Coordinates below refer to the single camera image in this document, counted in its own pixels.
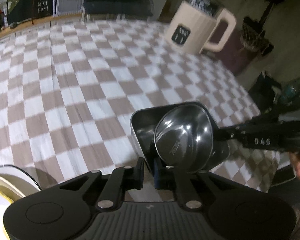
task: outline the beige pitcher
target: beige pitcher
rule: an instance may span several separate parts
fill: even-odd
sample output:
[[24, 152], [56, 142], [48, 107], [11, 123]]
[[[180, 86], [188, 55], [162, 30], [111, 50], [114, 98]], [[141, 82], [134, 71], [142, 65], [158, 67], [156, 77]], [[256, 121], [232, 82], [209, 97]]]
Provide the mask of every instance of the beige pitcher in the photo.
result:
[[[209, 42], [220, 21], [228, 27], [219, 43]], [[176, 49], [191, 54], [202, 50], [221, 51], [236, 26], [234, 15], [216, 0], [183, 1], [165, 33], [165, 39]]]

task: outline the wooden edge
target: wooden edge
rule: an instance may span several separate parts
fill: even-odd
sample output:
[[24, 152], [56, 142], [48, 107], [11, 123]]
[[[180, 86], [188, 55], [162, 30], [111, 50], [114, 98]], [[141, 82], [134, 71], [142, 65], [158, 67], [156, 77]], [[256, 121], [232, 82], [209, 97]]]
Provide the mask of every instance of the wooden edge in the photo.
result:
[[35, 25], [39, 25], [39, 24], [43, 24], [46, 22], [50, 22], [50, 21], [56, 21], [56, 20], [60, 20], [60, 19], [65, 19], [65, 18], [72, 18], [72, 17], [80, 17], [81, 18], [82, 14], [81, 13], [76, 13], [76, 14], [67, 14], [67, 15], [62, 15], [62, 16], [48, 16], [48, 17], [44, 17], [44, 18], [40, 18], [40, 19], [35, 19], [33, 20], [34, 24], [32, 25], [32, 20], [24, 22], [19, 24], [16, 28], [14, 29], [10, 29], [9, 27], [6, 28], [5, 30], [0, 32], [0, 38], [7, 36], [11, 33], [26, 29], [26, 28], [30, 28], [32, 26]]

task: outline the stack of dishes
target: stack of dishes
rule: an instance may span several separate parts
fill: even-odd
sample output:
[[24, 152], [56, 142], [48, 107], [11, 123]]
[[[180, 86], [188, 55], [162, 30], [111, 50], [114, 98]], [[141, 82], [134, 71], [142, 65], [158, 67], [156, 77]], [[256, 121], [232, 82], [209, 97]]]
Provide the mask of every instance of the stack of dishes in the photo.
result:
[[2, 221], [8, 206], [39, 191], [39, 184], [27, 172], [13, 165], [0, 166], [0, 240], [9, 239]]

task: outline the table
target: table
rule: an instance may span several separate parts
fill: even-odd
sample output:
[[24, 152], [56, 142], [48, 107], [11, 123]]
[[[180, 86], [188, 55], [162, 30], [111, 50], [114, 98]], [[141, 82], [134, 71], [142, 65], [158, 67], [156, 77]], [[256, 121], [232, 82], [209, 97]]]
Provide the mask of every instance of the table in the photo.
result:
[[[259, 113], [221, 62], [174, 51], [162, 38], [166, 27], [73, 23], [1, 44], [0, 164], [25, 169], [46, 188], [135, 164], [129, 121], [138, 109], [199, 100], [219, 126]], [[231, 157], [211, 171], [266, 192], [279, 153], [229, 144]], [[152, 183], [147, 173], [144, 190], [127, 198], [170, 198]]]

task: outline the wall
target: wall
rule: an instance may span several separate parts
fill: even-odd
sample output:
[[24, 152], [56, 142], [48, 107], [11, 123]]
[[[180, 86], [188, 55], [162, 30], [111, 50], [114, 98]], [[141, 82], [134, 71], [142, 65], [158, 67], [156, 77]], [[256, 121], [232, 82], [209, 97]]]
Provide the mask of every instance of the wall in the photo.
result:
[[[260, 19], [267, 6], [264, 0], [219, 0], [237, 17], [241, 28], [243, 18]], [[280, 82], [300, 76], [300, 0], [285, 0], [273, 8], [264, 29], [274, 50], [251, 63], [238, 79], [249, 88], [261, 70], [268, 70]]]

